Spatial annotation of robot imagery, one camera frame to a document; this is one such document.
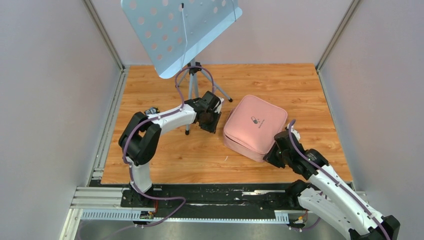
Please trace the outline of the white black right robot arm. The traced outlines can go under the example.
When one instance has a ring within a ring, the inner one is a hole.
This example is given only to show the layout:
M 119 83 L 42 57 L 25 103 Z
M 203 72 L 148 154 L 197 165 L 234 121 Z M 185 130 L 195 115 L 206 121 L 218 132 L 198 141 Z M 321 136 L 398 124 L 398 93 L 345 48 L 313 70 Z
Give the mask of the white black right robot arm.
M 315 149 L 303 149 L 296 135 L 284 130 L 264 157 L 278 168 L 290 167 L 305 180 L 296 180 L 285 190 L 286 204 L 315 213 L 347 240 L 395 240 L 400 222 L 384 216 L 342 180 L 328 160 Z

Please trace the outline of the pink medicine kit case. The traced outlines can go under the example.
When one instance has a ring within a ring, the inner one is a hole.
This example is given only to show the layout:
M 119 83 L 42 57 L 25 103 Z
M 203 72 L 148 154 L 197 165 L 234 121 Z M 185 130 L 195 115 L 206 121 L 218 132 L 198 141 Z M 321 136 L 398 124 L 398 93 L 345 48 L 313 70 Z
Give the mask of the pink medicine kit case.
M 229 113 L 223 127 L 223 143 L 230 150 L 262 163 L 287 118 L 285 109 L 257 96 L 246 95 Z

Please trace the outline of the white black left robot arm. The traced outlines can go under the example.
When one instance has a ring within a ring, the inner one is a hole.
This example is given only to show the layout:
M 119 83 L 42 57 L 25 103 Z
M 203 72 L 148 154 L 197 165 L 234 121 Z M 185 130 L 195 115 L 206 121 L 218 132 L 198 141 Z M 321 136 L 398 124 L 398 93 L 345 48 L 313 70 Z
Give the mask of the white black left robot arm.
M 162 113 L 145 115 L 135 113 L 119 138 L 122 160 L 129 166 L 130 185 L 136 190 L 134 200 L 140 206 L 149 206 L 153 193 L 150 161 L 155 156 L 160 137 L 182 126 L 198 124 L 214 134 L 221 117 L 223 98 L 207 91 L 203 97 L 184 100 L 177 107 Z

